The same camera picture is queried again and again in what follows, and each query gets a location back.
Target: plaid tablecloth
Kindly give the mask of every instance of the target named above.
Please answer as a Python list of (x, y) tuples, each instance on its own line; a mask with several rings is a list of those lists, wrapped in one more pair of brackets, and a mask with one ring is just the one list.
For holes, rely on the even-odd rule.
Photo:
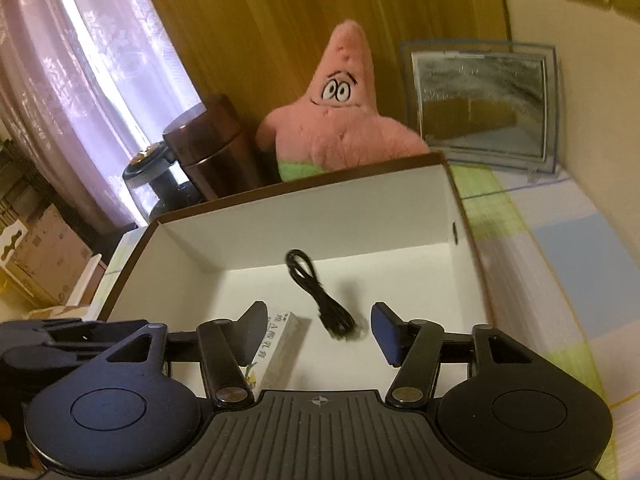
[[(614, 435), (598, 471), (640, 480), (640, 270), (567, 172), (536, 182), (485, 168), (452, 172), (496, 325), (605, 399)], [(142, 232), (123, 238), (95, 315)]]

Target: sheer curtain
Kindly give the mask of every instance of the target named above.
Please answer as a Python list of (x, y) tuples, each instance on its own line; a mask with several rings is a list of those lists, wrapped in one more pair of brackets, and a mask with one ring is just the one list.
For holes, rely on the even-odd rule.
[(150, 0), (0, 0), (0, 118), (98, 231), (142, 223), (121, 174), (200, 101)]

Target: plush toy mouth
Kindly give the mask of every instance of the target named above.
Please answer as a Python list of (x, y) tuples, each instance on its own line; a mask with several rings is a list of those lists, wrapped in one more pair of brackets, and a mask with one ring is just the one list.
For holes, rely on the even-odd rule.
[(342, 106), (337, 106), (337, 105), (322, 105), (320, 103), (316, 103), (313, 99), (309, 98), (309, 100), (315, 104), (316, 106), (326, 106), (328, 108), (359, 108), (360, 105), (357, 104), (353, 104), (353, 105), (342, 105)]

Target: patrick star plush toy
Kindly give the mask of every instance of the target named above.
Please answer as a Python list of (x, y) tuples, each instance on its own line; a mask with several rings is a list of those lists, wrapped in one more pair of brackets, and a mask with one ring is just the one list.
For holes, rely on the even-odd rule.
[(378, 113), (371, 51), (351, 20), (334, 29), (306, 93), (267, 115), (256, 142), (263, 151), (275, 145), (283, 180), (429, 151), (415, 132)]

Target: blue square pattern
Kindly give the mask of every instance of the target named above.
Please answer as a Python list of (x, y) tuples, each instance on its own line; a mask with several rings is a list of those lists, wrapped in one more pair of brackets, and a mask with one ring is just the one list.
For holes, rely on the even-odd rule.
[(640, 319), (640, 269), (601, 214), (532, 233), (587, 338)]

